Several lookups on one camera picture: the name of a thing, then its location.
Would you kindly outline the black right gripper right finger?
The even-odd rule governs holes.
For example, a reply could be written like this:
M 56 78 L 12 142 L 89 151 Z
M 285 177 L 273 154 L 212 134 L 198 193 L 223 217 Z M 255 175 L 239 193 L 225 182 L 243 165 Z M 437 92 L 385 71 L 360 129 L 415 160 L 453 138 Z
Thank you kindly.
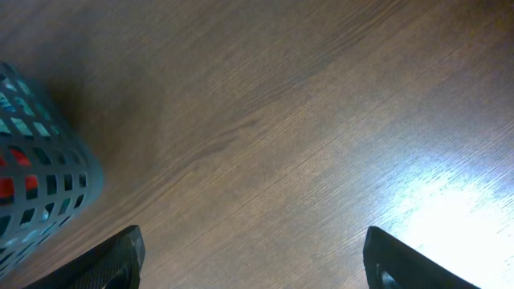
M 363 263 L 369 289 L 477 289 L 376 226 L 366 232 Z

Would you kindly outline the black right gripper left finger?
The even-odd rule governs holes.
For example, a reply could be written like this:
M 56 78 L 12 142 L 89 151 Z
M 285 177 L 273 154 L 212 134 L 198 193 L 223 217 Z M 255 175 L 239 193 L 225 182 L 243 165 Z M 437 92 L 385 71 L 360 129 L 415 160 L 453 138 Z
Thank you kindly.
M 140 227 L 131 225 L 26 289 L 138 289 L 144 260 Z

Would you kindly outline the teal wet wipes packet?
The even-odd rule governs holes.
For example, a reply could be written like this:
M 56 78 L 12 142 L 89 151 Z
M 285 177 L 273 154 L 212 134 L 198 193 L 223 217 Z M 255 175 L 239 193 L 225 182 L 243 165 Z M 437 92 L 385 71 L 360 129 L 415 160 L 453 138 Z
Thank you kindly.
M 26 139 L 59 140 L 62 136 L 43 101 L 22 79 L 1 75 L 1 134 Z

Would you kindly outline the green Nescafe coffee bag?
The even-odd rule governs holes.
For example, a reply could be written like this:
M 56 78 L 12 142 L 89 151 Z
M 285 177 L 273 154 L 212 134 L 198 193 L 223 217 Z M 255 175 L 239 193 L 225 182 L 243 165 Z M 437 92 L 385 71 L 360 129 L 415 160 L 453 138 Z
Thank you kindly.
M 11 146 L 10 152 L 18 165 L 30 167 L 31 161 L 27 155 L 18 147 Z M 39 182 L 35 175 L 25 176 L 26 199 L 36 199 L 39 193 Z M 15 187 L 14 178 L 1 177 L 1 205 L 6 206 L 14 202 Z

